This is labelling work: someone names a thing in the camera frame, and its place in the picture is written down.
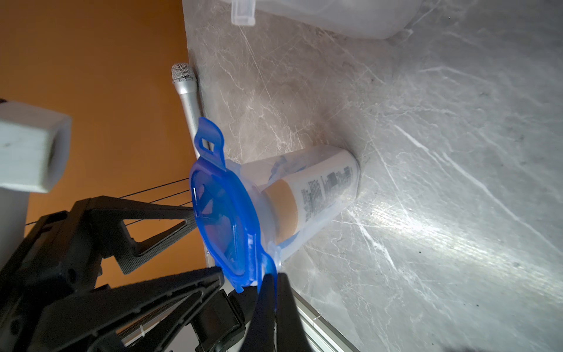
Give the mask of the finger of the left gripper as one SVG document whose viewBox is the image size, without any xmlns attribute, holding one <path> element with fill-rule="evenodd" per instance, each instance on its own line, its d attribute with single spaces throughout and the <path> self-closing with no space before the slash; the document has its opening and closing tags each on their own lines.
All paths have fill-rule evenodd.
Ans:
<svg viewBox="0 0 563 352">
<path fill-rule="evenodd" d="M 164 351 L 224 283 L 219 267 L 204 268 L 115 289 L 75 294 L 41 313 L 28 351 Z M 140 343 L 126 347 L 116 332 L 156 309 L 180 302 Z"/>
<path fill-rule="evenodd" d="M 131 274 L 196 229 L 191 207 L 158 205 L 114 197 L 76 203 L 80 219 L 103 259 L 114 258 Z"/>
</svg>

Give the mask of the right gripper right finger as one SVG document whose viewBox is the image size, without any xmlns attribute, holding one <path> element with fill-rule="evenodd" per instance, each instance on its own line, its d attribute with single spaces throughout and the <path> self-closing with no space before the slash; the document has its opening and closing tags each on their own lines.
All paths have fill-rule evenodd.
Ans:
<svg viewBox="0 0 563 352">
<path fill-rule="evenodd" d="M 277 350 L 312 352 L 287 274 L 277 277 Z"/>
</svg>

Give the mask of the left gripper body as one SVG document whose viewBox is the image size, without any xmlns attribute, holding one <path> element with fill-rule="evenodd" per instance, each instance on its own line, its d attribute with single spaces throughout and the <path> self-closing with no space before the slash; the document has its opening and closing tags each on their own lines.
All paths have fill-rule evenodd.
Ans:
<svg viewBox="0 0 563 352">
<path fill-rule="evenodd" d="M 96 287 L 102 260 L 78 211 L 44 216 L 1 273 L 1 350 L 28 351 L 42 311 L 54 302 L 114 289 Z M 124 346 L 134 346 L 179 305 L 143 315 L 116 335 Z M 105 340 L 96 351 L 115 350 Z"/>
</svg>

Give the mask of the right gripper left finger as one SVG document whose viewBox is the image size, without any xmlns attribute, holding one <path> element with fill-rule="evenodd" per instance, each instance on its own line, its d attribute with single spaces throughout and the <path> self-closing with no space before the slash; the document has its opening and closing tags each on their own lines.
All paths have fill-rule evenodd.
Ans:
<svg viewBox="0 0 563 352">
<path fill-rule="evenodd" d="M 276 350 L 276 277 L 264 276 L 255 310 L 240 352 L 274 352 Z"/>
</svg>

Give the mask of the white lotion bottle front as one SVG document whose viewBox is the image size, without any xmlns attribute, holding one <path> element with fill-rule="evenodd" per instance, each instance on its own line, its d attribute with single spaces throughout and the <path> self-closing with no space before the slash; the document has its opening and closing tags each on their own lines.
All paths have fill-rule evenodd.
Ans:
<svg viewBox="0 0 563 352">
<path fill-rule="evenodd" d="M 359 168 L 346 150 L 298 172 L 289 174 L 262 192 L 275 221 L 275 242 L 280 244 L 305 227 L 342 211 L 356 198 Z"/>
</svg>

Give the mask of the clear plastic cup front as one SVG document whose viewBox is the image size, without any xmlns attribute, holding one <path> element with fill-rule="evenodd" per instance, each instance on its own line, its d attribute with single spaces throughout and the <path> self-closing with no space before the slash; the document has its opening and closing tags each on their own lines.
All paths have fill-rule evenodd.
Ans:
<svg viewBox="0 0 563 352">
<path fill-rule="evenodd" d="M 342 148 L 318 145 L 246 164 L 227 162 L 260 221 L 261 243 L 281 265 L 356 200 L 359 164 Z"/>
</svg>

